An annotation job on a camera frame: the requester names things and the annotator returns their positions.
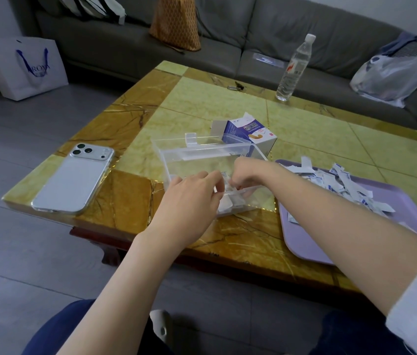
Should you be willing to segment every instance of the shoe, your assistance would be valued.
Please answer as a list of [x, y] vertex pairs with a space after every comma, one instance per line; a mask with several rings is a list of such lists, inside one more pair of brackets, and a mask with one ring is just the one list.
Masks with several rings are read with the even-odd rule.
[[166, 310], [153, 310], [149, 313], [154, 334], [164, 344], [172, 348], [172, 319]]

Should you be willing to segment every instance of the gray leather sofa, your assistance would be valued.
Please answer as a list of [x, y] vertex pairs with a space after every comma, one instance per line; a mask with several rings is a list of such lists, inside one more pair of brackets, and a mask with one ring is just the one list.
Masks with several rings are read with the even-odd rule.
[[307, 33], [317, 36], [309, 67], [295, 96], [417, 129], [417, 90], [404, 109], [355, 94], [349, 82], [359, 67], [393, 41], [400, 29], [307, 0], [196, 0], [202, 49], [180, 54], [148, 34], [157, 0], [117, 0], [123, 26], [83, 22], [58, 0], [38, 0], [44, 37], [55, 39], [68, 61], [138, 80], [162, 60], [275, 90], [284, 69], [253, 58], [261, 53], [288, 61]]

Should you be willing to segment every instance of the white smartphone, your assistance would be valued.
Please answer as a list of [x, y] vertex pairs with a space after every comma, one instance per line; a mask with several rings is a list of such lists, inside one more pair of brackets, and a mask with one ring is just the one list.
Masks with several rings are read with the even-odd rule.
[[78, 214], [88, 205], [109, 169], [115, 151], [79, 143], [47, 180], [31, 206], [44, 212]]

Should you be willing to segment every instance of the marble table top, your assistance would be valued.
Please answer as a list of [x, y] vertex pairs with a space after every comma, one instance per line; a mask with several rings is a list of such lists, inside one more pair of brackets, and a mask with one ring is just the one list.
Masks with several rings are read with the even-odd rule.
[[[108, 106], [54, 154], [8, 191], [15, 210], [132, 240], [143, 231], [164, 194], [162, 164], [150, 139], [158, 135], [209, 134], [211, 121], [252, 114], [278, 139], [270, 160], [300, 161], [316, 167], [337, 162], [355, 176], [402, 188], [417, 204], [417, 131], [315, 102], [246, 85], [227, 89], [232, 79], [162, 62]], [[113, 168], [89, 207], [78, 216], [37, 212], [30, 203], [79, 142], [116, 151]], [[334, 266], [297, 258], [283, 241], [274, 200], [266, 209], [218, 218], [184, 254], [312, 286], [358, 289]]]

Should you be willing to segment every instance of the transparent plastic box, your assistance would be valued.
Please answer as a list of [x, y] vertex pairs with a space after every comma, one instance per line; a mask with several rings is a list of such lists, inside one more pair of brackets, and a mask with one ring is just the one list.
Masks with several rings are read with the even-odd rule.
[[225, 193], [218, 208], [218, 216], [264, 208], [266, 202], [272, 199], [272, 193], [264, 186], [236, 190], [228, 184], [238, 157], [266, 160], [259, 148], [247, 140], [226, 133], [221, 136], [186, 133], [179, 137], [152, 139], [151, 142], [164, 165], [166, 190], [175, 176], [184, 178], [204, 170], [209, 173], [214, 170], [222, 172]]

